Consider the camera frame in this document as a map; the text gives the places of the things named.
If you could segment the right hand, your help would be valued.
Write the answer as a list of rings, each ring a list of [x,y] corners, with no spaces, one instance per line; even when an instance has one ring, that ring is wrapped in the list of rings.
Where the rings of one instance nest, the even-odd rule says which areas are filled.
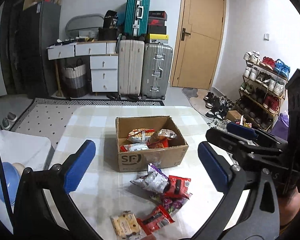
[[[298,192],[298,188],[294,188],[277,200],[280,213],[280,228],[284,228],[294,219],[300,210],[300,193]]]

